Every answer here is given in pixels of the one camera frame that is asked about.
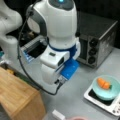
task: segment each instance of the blue block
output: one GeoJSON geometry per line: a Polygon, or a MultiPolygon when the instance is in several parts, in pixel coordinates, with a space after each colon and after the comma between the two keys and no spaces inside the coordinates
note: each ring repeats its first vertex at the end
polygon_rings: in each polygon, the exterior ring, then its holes
{"type": "Polygon", "coordinates": [[[76,72],[78,67],[78,62],[76,60],[70,59],[65,63],[65,67],[61,71],[61,75],[64,76],[67,80],[69,80],[76,72]]]}

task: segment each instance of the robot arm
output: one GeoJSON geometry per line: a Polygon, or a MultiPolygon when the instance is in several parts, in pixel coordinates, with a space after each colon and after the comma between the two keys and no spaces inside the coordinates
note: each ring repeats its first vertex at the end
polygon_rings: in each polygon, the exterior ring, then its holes
{"type": "Polygon", "coordinates": [[[76,7],[73,0],[42,0],[34,6],[33,13],[28,19],[30,29],[49,38],[49,44],[40,57],[42,77],[48,84],[53,84],[68,67],[68,61],[69,69],[74,68],[72,60],[80,54],[80,43],[75,36],[76,7]]]}

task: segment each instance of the oven knob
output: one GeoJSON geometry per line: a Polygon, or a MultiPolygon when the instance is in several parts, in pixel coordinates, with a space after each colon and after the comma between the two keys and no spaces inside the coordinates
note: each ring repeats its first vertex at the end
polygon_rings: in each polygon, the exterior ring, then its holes
{"type": "Polygon", "coordinates": [[[88,63],[89,64],[93,64],[95,62],[95,57],[90,57],[89,59],[88,59],[88,63]]]}
{"type": "Polygon", "coordinates": [[[94,48],[89,51],[89,55],[90,55],[90,56],[93,56],[93,55],[95,55],[96,53],[97,53],[97,50],[94,49],[94,48]]]}
{"type": "Polygon", "coordinates": [[[90,41],[90,47],[96,47],[98,44],[98,41],[96,39],[93,39],[90,41]]]}

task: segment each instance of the black cable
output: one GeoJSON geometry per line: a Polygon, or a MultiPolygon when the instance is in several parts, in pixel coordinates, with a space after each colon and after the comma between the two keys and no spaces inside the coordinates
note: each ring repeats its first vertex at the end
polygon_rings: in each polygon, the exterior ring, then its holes
{"type": "Polygon", "coordinates": [[[29,11],[29,13],[27,14],[27,17],[26,17],[26,20],[20,30],[20,33],[19,33],[19,37],[18,37],[18,44],[17,44],[17,52],[18,52],[18,60],[20,62],[20,65],[24,71],[24,73],[27,75],[27,77],[29,78],[30,80],[30,83],[33,84],[34,88],[36,89],[41,89],[43,90],[44,92],[50,94],[50,95],[56,95],[58,93],[58,90],[60,89],[60,87],[63,85],[63,83],[59,83],[58,87],[56,88],[56,92],[55,93],[51,93],[47,90],[45,90],[42,86],[40,86],[36,81],[33,80],[33,78],[27,73],[23,63],[22,63],[22,60],[21,60],[21,56],[20,56],[20,40],[21,40],[21,37],[22,37],[22,31],[24,30],[24,27],[29,19],[29,17],[33,14],[33,7],[35,6],[35,4],[38,2],[38,1],[41,1],[41,0],[36,0],[35,3],[33,4],[33,6],[31,7],[31,10],[29,11]]]}

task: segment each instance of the oven door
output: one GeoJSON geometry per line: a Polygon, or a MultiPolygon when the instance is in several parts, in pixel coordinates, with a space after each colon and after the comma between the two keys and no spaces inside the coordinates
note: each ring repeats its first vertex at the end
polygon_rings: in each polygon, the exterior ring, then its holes
{"type": "Polygon", "coordinates": [[[82,63],[87,63],[87,54],[88,54],[88,40],[87,38],[81,38],[79,39],[81,44],[81,53],[78,57],[78,61],[82,63]]]}

